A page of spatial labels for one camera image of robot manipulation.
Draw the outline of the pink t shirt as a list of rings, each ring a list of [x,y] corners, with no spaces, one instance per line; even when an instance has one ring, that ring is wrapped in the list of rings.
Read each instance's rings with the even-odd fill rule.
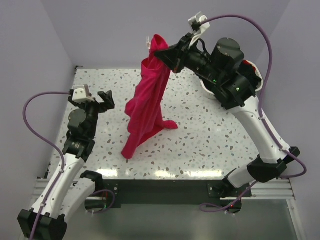
[[[155,34],[149,45],[149,55],[141,62],[141,80],[124,110],[130,117],[127,127],[129,137],[121,151],[125,159],[132,159],[140,145],[162,130],[178,128],[175,121],[163,119],[161,108],[171,70],[156,58],[155,53],[168,47],[165,39]]]

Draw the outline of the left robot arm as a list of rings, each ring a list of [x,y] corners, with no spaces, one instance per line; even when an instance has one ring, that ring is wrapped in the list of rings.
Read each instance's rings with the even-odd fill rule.
[[[68,116],[68,131],[63,149],[49,142],[59,154],[59,164],[37,201],[29,210],[21,210],[17,220],[25,238],[29,240],[61,240],[67,222],[90,196],[111,198],[110,203],[92,215],[104,213],[115,203],[116,194],[107,189],[100,173],[86,170],[76,185],[72,183],[89,159],[95,146],[99,115],[115,108],[112,91],[100,91],[98,102],[84,87],[67,92],[68,101],[75,107]]]

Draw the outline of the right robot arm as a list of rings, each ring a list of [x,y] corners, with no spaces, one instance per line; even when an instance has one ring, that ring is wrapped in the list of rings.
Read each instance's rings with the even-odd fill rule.
[[[213,52],[208,53],[190,43],[191,36],[186,35],[154,55],[173,73],[187,68],[203,80],[221,106],[241,123],[258,150],[255,160],[224,177],[220,191],[233,197],[250,182],[266,183],[283,177],[287,165],[300,155],[300,150],[281,139],[263,110],[259,110],[256,89],[262,80],[244,62],[240,45],[231,38],[221,38]]]

